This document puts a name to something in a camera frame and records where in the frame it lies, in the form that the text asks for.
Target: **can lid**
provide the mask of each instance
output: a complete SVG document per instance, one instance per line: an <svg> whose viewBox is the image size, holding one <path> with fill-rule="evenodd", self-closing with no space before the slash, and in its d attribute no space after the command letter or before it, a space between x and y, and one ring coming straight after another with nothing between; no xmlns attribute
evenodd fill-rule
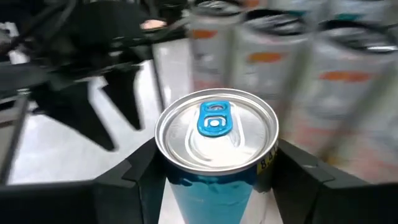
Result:
<svg viewBox="0 0 398 224"><path fill-rule="evenodd" d="M233 16L243 12L242 5L234 0L198 1L193 10L207 16Z"/></svg>
<svg viewBox="0 0 398 224"><path fill-rule="evenodd" d="M329 21L323 35L345 47L373 54L389 54L398 47L395 39L381 27L352 21Z"/></svg>
<svg viewBox="0 0 398 224"><path fill-rule="evenodd" d="M299 35L306 32L304 20L284 11L257 9L246 14L243 26L273 35Z"/></svg>
<svg viewBox="0 0 398 224"><path fill-rule="evenodd" d="M275 145L278 132L275 113L258 97L213 89L188 95L167 108L155 138L172 163L214 174L258 161Z"/></svg>

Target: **can top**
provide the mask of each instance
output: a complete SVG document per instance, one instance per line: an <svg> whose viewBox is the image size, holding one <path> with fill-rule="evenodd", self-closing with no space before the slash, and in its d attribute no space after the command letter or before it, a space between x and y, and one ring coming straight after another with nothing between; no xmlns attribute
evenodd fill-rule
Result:
<svg viewBox="0 0 398 224"><path fill-rule="evenodd" d="M271 107L239 90L198 91L160 116L155 139L177 167L201 175L232 174L272 149L279 125Z"/></svg>
<svg viewBox="0 0 398 224"><path fill-rule="evenodd" d="M244 27L272 35L300 35L306 32L304 20L284 11L257 9L246 13Z"/></svg>
<svg viewBox="0 0 398 224"><path fill-rule="evenodd" d="M243 6L234 0L196 1L192 11L206 16L234 16L243 12Z"/></svg>
<svg viewBox="0 0 398 224"><path fill-rule="evenodd" d="M398 50L395 38L382 27L353 21L328 21L321 25L323 35L354 50L391 54Z"/></svg>

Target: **can rim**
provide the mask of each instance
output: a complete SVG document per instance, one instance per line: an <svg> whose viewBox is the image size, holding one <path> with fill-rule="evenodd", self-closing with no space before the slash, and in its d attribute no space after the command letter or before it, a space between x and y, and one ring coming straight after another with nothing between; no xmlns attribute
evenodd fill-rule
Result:
<svg viewBox="0 0 398 224"><path fill-rule="evenodd" d="M244 93L245 95L250 96L251 98L254 98L255 100L263 102L264 106L266 106L268 109L267 112L270 112L270 117L275 120L275 123L276 123L275 136L270 138L270 141L269 141L270 143L267 146L264 146L265 149L261 153L259 153L253 160L251 160L249 162L245 162L241 165L238 165L238 166L235 166L232 168L227 167L227 168L223 168L223 169L219 169L219 170L205 170L205 169L201 169L201 168L197 168L197 167L187 166L186 164L179 162L178 160L172 159L172 156L170 154L166 153L167 149L165 147L165 143L162 140L162 138L160 138L160 136L159 136L161 129L164 128L164 125L162 125L162 124L164 123L164 121L166 121L166 117L170 114L170 112L175 110L176 106L178 107L178 106L182 105L181 102L183 101L183 99L186 99L192 95L197 95L197 94L200 94L200 93L203 93L206 91L210 91L210 90L211 91L226 90L226 91L233 91L236 93ZM265 101L263 101L256 95L253 95L246 91L235 90L235 89L230 89L230 88L213 88L213 89L201 90L201 91L196 91L196 92L190 93L188 95L185 95L185 96L179 98L178 100L174 101L169 107L167 107L161 113L161 115L159 116L159 119L156 122L156 126L155 126L156 145L158 147L158 150L163 154L163 156L169 162L171 162L173 165L175 165L189 173L201 174L201 175L213 175L213 176L233 174L233 173L237 173L239 171L245 170L247 167L253 166L257 161L260 161L262 158L264 158L266 156L266 154L270 150L272 150L272 148L277 144L278 135L279 135L279 120L277 118L275 111L271 108L271 106L269 106Z"/></svg>

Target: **blue pull tab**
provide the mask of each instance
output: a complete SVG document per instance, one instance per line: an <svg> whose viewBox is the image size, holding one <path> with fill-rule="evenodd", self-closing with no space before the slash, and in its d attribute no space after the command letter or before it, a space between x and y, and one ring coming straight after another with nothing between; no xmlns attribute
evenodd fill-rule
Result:
<svg viewBox="0 0 398 224"><path fill-rule="evenodd" d="M215 138L231 130L231 105L228 101L209 101L200 105L198 131L201 135Z"/></svg>

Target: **blue can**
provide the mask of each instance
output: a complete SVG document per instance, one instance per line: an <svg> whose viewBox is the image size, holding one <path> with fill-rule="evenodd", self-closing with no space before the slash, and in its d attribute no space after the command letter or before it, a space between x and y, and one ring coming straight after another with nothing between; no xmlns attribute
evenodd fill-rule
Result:
<svg viewBox="0 0 398 224"><path fill-rule="evenodd" d="M272 108L244 91L203 90L170 105L155 139L185 223L264 223L278 132Z"/></svg>

